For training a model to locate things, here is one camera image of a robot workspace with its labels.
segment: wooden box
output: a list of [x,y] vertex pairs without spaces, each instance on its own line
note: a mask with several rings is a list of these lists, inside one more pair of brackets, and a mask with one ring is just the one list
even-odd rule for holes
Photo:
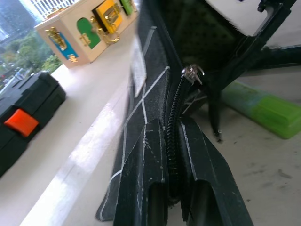
[[80,0],[35,27],[68,68],[93,62],[138,16],[132,0]]

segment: zipper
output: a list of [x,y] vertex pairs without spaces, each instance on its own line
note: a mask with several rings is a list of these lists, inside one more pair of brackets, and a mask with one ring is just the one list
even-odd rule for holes
[[199,71],[201,72],[201,75],[205,75],[204,71],[197,65],[190,65],[182,70],[181,80],[174,96],[167,123],[166,153],[169,173],[169,201],[171,204],[175,204],[179,201],[181,196],[180,181],[183,180],[183,178],[180,178],[179,174],[179,157],[181,155],[177,144],[177,123],[181,115],[181,108],[188,95],[190,87],[196,81],[202,84],[199,78]]

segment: zipper pull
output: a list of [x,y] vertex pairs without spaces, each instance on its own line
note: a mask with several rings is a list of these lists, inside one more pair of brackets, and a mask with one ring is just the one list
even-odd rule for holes
[[191,84],[194,84],[195,81],[198,81],[203,85],[201,79],[198,76],[198,73],[201,72],[202,76],[205,75],[203,69],[198,65],[189,65],[182,70],[182,77],[184,76]]

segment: gold latch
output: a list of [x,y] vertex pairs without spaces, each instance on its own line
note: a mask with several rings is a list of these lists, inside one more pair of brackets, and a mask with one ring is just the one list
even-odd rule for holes
[[60,35],[60,33],[57,31],[55,27],[51,27],[49,30],[45,30],[46,34],[49,38],[51,38],[56,44],[58,44],[62,51],[67,49],[67,45]]
[[117,37],[114,40],[109,40],[108,36],[105,34],[103,29],[100,27],[99,23],[97,22],[95,16],[92,16],[90,18],[90,22],[96,26],[97,32],[101,35],[101,37],[103,38],[103,40],[105,41],[106,44],[110,45],[110,44],[114,44],[119,41],[120,37],[119,37],[119,33],[117,31],[115,32],[117,34]]
[[77,58],[75,57],[74,54],[68,55],[68,58],[69,58],[69,60],[70,60],[72,63],[78,62],[78,60],[77,60]]
[[121,7],[117,3],[115,3],[113,7],[118,14],[121,12]]
[[67,6],[67,7],[65,7],[65,8],[59,8],[59,9],[56,9],[56,8],[52,8],[52,10],[51,10],[51,13],[50,14],[48,14],[46,17],[47,17],[47,19],[49,19],[49,18],[52,18],[52,17],[54,17],[54,16],[56,16],[57,14],[59,14],[59,13],[61,13],[61,12],[63,12],[65,9],[67,9],[69,6]]
[[138,12],[137,7],[135,5],[135,3],[133,2],[133,0],[128,0],[128,2],[130,3],[130,5],[135,9],[134,12]]
[[89,39],[89,37],[87,36],[86,33],[82,33],[82,35],[79,37],[79,39],[84,44],[84,46],[88,46],[91,44],[91,40]]
[[111,6],[107,11],[105,11],[103,16],[109,25],[114,23],[119,17],[119,12],[116,8],[116,4]]

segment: yellow panel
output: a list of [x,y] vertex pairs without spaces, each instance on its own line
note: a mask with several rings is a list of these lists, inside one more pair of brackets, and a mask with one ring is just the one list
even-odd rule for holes
[[106,0],[96,8],[96,12],[108,29],[109,33],[114,33],[122,22],[122,17],[114,4],[115,2],[113,0]]

